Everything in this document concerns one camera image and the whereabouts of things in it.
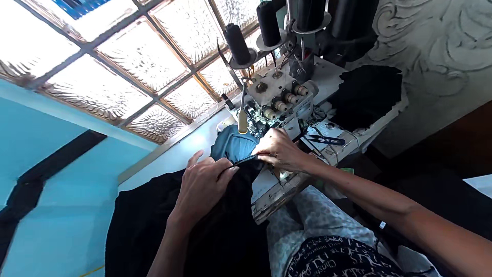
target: patterned pants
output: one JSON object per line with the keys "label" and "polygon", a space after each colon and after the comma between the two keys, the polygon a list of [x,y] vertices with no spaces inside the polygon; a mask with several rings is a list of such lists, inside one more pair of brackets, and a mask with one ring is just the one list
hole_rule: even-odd
{"label": "patterned pants", "polygon": [[302,225],[286,207],[272,214],[267,227],[268,252],[272,277],[282,277],[305,239],[317,236],[351,238],[374,247],[374,233],[343,212],[313,186],[308,186],[292,201],[301,216]]}

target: right hand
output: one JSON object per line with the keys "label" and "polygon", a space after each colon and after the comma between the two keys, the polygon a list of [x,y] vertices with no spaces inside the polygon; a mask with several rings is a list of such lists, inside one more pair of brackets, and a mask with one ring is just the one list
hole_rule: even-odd
{"label": "right hand", "polygon": [[258,154],[259,160],[291,172],[305,171],[307,161],[314,158],[301,151],[283,128],[268,130],[251,154]]}

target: forearm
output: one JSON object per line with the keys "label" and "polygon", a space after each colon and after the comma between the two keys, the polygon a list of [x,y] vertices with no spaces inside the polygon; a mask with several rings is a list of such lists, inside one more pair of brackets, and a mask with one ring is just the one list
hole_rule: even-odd
{"label": "forearm", "polygon": [[315,158],[309,158],[303,171],[333,184],[356,204],[392,225],[398,225],[412,210],[421,207],[396,191],[329,166]]}
{"label": "forearm", "polygon": [[190,230],[170,216],[147,277],[183,276]]}
{"label": "forearm", "polygon": [[306,162],[304,171],[335,185],[363,209],[385,221],[459,276],[486,276],[492,242],[436,215],[408,197],[326,165]]}

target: window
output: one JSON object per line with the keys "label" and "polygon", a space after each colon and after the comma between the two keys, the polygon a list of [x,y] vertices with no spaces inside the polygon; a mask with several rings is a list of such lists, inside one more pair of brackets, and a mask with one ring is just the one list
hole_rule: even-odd
{"label": "window", "polygon": [[230,58],[224,26],[240,26],[254,48],[260,34],[260,0],[76,2],[3,1],[0,78],[158,144],[176,143],[223,107],[221,94],[237,93],[216,49],[218,40]]}

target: blue painted wall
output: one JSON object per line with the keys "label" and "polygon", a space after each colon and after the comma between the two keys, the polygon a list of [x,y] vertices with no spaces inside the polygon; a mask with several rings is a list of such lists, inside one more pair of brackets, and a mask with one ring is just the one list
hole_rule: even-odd
{"label": "blue painted wall", "polygon": [[0,98],[0,205],[28,169],[87,129]]}
{"label": "blue painted wall", "polygon": [[[2,98],[6,93],[2,89],[8,87],[2,82],[0,204],[4,205],[21,174],[86,131],[87,125],[81,127]],[[33,94],[14,89],[26,96]],[[46,100],[47,105],[59,105],[50,99],[42,102]],[[65,112],[80,113],[68,108]],[[113,126],[101,122],[95,124],[111,135]],[[77,277],[104,264],[106,234],[118,194],[117,176],[153,147],[139,143],[140,138],[122,141],[121,134],[116,134],[119,139],[106,138],[47,181],[38,206],[16,230],[1,276]],[[104,276],[104,269],[90,276]]]}

